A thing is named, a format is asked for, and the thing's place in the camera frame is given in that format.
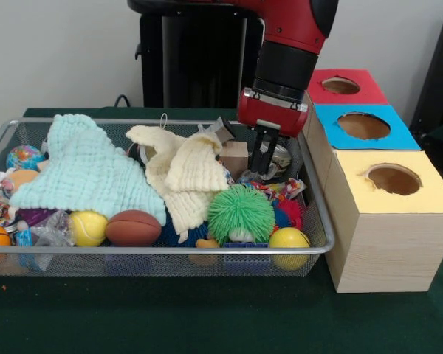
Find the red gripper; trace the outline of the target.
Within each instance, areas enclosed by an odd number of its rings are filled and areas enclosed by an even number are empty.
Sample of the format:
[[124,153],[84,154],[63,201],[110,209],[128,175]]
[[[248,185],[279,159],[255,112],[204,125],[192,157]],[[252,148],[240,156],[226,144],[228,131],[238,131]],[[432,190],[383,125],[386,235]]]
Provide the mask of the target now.
[[[256,132],[250,171],[267,173],[279,134],[296,137],[303,130],[309,108],[306,103],[281,100],[246,87],[240,93],[237,111],[238,121],[254,127]],[[256,125],[275,129],[265,131],[263,127],[255,127]]]

